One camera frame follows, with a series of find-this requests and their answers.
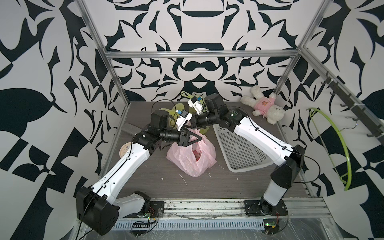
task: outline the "white plastic basket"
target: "white plastic basket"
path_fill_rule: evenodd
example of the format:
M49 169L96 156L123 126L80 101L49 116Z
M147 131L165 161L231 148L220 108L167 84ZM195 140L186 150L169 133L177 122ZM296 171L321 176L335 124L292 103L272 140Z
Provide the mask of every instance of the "white plastic basket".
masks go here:
M263 151L243 137L213 125L225 162L232 172L246 172L273 164Z

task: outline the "black and white patterned wall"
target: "black and white patterned wall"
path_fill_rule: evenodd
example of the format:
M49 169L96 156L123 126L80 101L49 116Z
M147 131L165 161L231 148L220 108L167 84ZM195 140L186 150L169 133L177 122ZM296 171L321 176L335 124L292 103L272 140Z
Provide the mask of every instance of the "black and white patterned wall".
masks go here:
M381 0L335 0L307 45L309 50L380 119L384 119L384 2ZM349 150L352 184L348 191L338 179L320 137L310 122L309 107L321 109L338 126L352 128L354 116L323 79L304 59L290 74L276 103L285 106L281 120L291 144L306 148L306 155L316 159L321 175L312 183L314 192L324 197L336 223L346 238L359 240L384 237L384 147L358 122L353 130L341 133ZM320 114L313 120L335 162L336 170L347 171L339 137ZM308 180L318 174L318 166L305 160Z
M86 0L109 51L296 49L321 0ZM289 62L273 58L115 59L131 101L227 100L272 91Z
M289 57L136 58L112 61L130 101L182 100L181 91L225 100L251 95L257 84L269 95Z
M0 20L1 239L68 237L124 103L73 0L3 1Z

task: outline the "black wire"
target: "black wire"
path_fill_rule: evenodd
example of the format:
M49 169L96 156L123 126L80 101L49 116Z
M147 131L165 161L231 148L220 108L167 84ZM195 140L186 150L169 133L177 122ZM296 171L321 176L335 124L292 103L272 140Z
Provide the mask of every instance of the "black wire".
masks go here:
M245 212L245 209L244 209L244 213L245 213L247 216L251 216L251 217L259 217L259 216L267 216L267 215L268 215L268 214L264 214L264 215L249 214L249 213L246 213L246 212Z
M277 144L278 144L280 147L282 147L284 150L287 150L288 152L293 152L293 151L287 149L285 146L282 146L280 143L276 142L274 139L272 139L272 138L271 138L270 136L268 136L267 134L263 133L263 131L261 131L260 128L255 127L255 125L254 125L253 122L252 122L252 119L249 117L247 111L246 111L244 108L241 108L241 107L237 107L237 108L243 109L243 111L245 112L245 114L246 114L247 117L249 118L249 121L251 122L252 126L253 126L257 131L260 131L262 134L264 134L265 136L267 136L269 139L271 139L272 141L274 141L275 143L277 143ZM303 156L303 157L307 157L307 158L309 158L309 159L312 159L312 160L317 164L317 166L319 167L319 174L317 175L317 177L316 177L314 180L312 180L312 181L307 181L307 182L293 182L293 183L309 183L309 182L314 182L314 181L316 181L316 180L319 178L320 174L321 174L321 167L320 167L319 163L318 163L316 160L314 160L313 158L308 157L308 156L306 156L306 155L300 154L300 153L298 153L298 152L293 152L293 153L295 153L295 154L297 154L297 155L301 155L301 156Z
M284 226L282 229L278 230L276 233L283 231L283 230L285 229L285 227L287 227L287 225L288 225L288 220L289 220L288 208L287 208L287 206L285 205L285 202L283 202L283 204L284 204L285 209L287 210L287 222L285 223L285 226Z
M152 231L156 226L157 226L157 224L158 224L158 222L159 222L159 218L157 217L157 214L156 214L156 224L155 224L155 226L153 227L153 228L151 228L151 229L149 229L148 230L148 232L146 232L146 233L149 233L150 231Z
M85 235L87 235L88 233L90 233L91 231L93 231L93 229L89 230L86 234L84 234L81 238L79 238L79 240L83 239L85 237Z
M172 101L172 100L169 100L169 99L161 99L161 100L158 100L158 101L156 101L156 102L154 102L153 104L152 104L152 107L151 107L151 114L153 113L153 106L155 105L155 103L158 103L158 102L160 102L160 101L164 101L164 100L166 100L166 101L170 101L172 104L173 104L173 106L175 107L175 114L173 115L173 117L172 117L172 119L173 119L173 121L174 121L174 125L172 126L172 127L175 127L176 126L176 121L175 121L175 115L177 116L177 110L176 110L176 105L175 105L175 103Z
M133 232L133 225L135 225L136 223L138 223L138 222L141 222L142 224L145 224L145 222L143 222L143 221L136 221L136 222L134 222L134 223L132 223L132 226L131 226L131 232Z
M167 145L165 145L164 147L159 147L159 150L161 151L161 150L163 150L164 148L166 148L166 147L169 147L171 144L167 144Z
M131 155L131 152L132 152L132 147L133 147L133 144L131 145L131 149L129 150L129 154L128 154L128 157L125 159L124 163L120 165L120 167L107 179L107 181L104 182L104 185L115 175L115 173L120 170L120 168L127 162L127 160L129 159L130 155ZM97 190L97 192L95 193L95 195L91 198L91 200L88 202L87 206L85 207L84 209L84 213L83 213L83 216L80 220L80 226L79 226L79 229L77 230L77 234L76 234L76 238L79 236L79 232L80 232L80 228L81 228L81 224L83 223L83 219L84 219L84 216L85 216L85 213L87 212L87 209L89 207L89 205L91 204L92 200L97 196L97 194L99 193L99 191L102 189L103 187L100 187L99 190Z
M307 182L293 182L293 183L308 183L308 182L314 182L314 181L316 181L316 180L320 177L320 174L321 174L321 167L320 167L319 163L318 163L316 160L314 160L313 158L311 158L311 157L308 157L308 156L305 156L305 155L302 155L302 156L307 157L307 158L309 158L309 159L312 159L312 160L317 164L317 166L319 167L319 174L318 174L317 177L316 177L315 179L313 179L312 181L307 181Z

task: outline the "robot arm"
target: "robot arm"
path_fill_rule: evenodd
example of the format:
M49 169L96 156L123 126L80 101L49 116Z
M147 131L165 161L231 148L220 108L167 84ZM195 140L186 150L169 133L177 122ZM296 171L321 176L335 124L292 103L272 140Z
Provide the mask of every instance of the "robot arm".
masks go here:
M192 97L188 100L188 105L196 110L197 115L203 112L203 105L200 103L201 97Z
M205 98L208 112L202 113L198 102L192 103L197 108L196 114L192 115L185 110L180 114L176 122L177 129L166 129L168 112L156 110L152 113L151 123L135 136L130 151L97 183L90 188L82 187L77 192L77 217L100 235L104 235L117 219L132 213L144 215L149 212L150 198L144 193L137 191L128 197L116 197L135 170L160 147L162 141L189 146L201 140L200 136L183 128L187 120L191 122L190 128L219 124L249 140L274 161L277 167L271 174L271 182L260 204L256 206L256 212L260 215L274 214L301 169L304 149L299 145L292 147L279 140L253 122L239 108L227 108L217 94ZM191 135L197 139L189 141Z
M135 135L129 151L113 168L91 187L82 187L76 193L77 218L104 235L122 217L132 213L144 215L149 212L150 197L139 191L128 197L116 199L122 187L136 169L160 147L161 142L177 142L189 146L202 138L187 129L167 129L168 112L156 110L151 123ZM189 141L190 136L197 137Z

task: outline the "white teddy bear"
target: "white teddy bear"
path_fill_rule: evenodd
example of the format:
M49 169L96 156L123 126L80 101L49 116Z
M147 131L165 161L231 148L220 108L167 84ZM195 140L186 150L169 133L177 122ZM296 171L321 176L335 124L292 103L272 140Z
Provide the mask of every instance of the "white teddy bear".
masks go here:
M283 118L285 110L274 104L276 99L275 93L271 93L269 98L267 98L257 85L251 88L251 93L256 99L243 96L240 102L253 107L254 111L252 114L254 116L263 115L263 118L266 117L267 122L270 124L276 124L277 121Z

